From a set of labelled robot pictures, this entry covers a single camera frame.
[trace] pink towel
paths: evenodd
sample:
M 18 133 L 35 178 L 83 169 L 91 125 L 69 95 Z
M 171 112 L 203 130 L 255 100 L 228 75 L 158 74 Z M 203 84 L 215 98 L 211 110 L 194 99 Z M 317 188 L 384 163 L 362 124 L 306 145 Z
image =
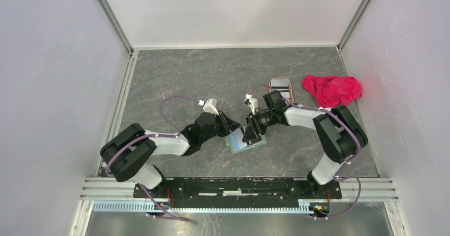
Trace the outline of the pink towel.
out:
M 349 105 L 361 96 L 361 84 L 351 76 L 338 77 L 306 75 L 301 82 L 320 107 L 334 107 L 339 104 Z

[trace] floor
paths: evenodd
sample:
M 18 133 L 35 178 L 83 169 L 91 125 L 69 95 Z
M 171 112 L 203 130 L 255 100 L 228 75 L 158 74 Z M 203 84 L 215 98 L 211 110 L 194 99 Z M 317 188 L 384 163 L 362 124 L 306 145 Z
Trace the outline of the floor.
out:
M 333 203 L 332 212 L 347 204 Z M 359 203 L 350 213 L 313 222 L 303 214 L 180 213 L 192 222 L 153 220 L 142 213 L 93 212 L 86 235 L 332 235 L 393 236 L 383 203 Z
M 301 88 L 307 75 L 345 75 L 335 48 L 246 48 L 144 50 L 139 52 L 121 129 L 140 123 L 154 132 L 173 133 L 174 129 L 159 114 L 161 101 L 184 94 L 198 99 L 217 99 L 217 108 L 234 121 L 245 122 L 249 108 L 245 94 L 273 77 L 290 79 L 294 98 L 304 106 L 317 106 L 314 98 Z M 255 92 L 263 103 L 265 88 Z M 350 111 L 361 123 L 355 104 Z M 202 109 L 185 99 L 165 104 L 165 114 L 181 129 L 191 124 Z M 166 177 L 305 177 L 323 155 L 315 131 L 291 126 L 272 126 L 266 133 L 268 143 L 233 154 L 224 138 L 207 141 L 200 151 L 186 156 L 152 156 Z M 369 147 L 352 161 L 343 176 L 376 177 Z

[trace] red cloth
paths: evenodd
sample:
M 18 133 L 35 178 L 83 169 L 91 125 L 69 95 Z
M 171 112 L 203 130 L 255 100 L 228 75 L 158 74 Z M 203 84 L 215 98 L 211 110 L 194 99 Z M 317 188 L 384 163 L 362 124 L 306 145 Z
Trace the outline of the red cloth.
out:
M 318 77 L 308 74 L 301 86 L 317 100 L 320 107 L 334 107 L 339 104 L 347 106 L 361 96 L 361 84 L 351 76 Z

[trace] white wall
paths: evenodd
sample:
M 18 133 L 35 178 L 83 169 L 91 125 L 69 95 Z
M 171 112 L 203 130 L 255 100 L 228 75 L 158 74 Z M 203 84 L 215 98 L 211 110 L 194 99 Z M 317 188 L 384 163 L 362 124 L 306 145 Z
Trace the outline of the white wall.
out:
M 96 0 L 0 0 L 0 235 L 67 235 L 127 53 Z
M 412 235 L 448 235 L 450 0 L 373 0 L 343 55 Z
M 132 46 L 336 45 L 361 0 L 108 0 Z

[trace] robotic arm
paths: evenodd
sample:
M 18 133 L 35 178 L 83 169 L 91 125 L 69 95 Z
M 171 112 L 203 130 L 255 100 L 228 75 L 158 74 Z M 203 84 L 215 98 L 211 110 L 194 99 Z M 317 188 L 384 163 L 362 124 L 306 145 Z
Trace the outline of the robotic arm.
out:
M 279 91 L 270 92 L 263 98 L 267 109 L 256 112 L 252 105 L 257 101 L 249 96 L 246 97 L 245 104 L 252 108 L 252 113 L 246 118 L 249 126 L 244 133 L 243 142 L 264 135 L 267 128 L 275 124 L 302 126 L 316 130 L 325 154 L 319 164 L 308 174 L 307 179 L 314 193 L 326 189 L 346 159 L 356 153 L 357 145 L 353 138 L 346 130 L 339 130 L 340 124 L 326 112 L 308 107 L 295 108 L 286 104 Z M 367 145 L 366 134 L 346 106 L 336 106 L 326 110 L 336 115 L 352 131 L 361 147 Z
M 207 100 L 204 112 L 179 135 L 154 133 L 132 124 L 103 146 L 100 155 L 118 182 L 133 180 L 154 189 L 163 181 L 163 176 L 155 166 L 146 164 L 150 156 L 192 155 L 210 138 L 225 137 L 240 127 L 215 108 L 216 102 L 216 99 Z

